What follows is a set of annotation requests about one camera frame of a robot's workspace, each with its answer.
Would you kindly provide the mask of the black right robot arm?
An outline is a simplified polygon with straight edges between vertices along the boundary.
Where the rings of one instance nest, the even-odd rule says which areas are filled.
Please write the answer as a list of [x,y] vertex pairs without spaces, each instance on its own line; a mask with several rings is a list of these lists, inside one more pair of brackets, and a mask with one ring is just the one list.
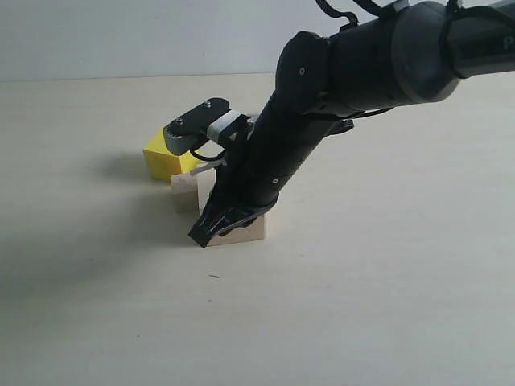
[[300,32],[283,48],[270,99],[250,136],[228,150],[189,235],[200,246],[251,225],[329,135],[358,117],[449,97],[461,80],[514,69],[514,4],[465,8],[405,1],[324,38]]

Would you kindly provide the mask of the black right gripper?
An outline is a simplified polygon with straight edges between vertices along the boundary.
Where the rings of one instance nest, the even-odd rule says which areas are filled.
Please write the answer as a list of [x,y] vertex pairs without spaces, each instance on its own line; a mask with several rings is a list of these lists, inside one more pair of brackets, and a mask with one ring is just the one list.
[[342,34],[297,33],[279,56],[274,91],[252,133],[227,153],[200,218],[188,236],[206,248],[216,236],[251,226],[338,121],[354,114],[340,99],[334,71]]

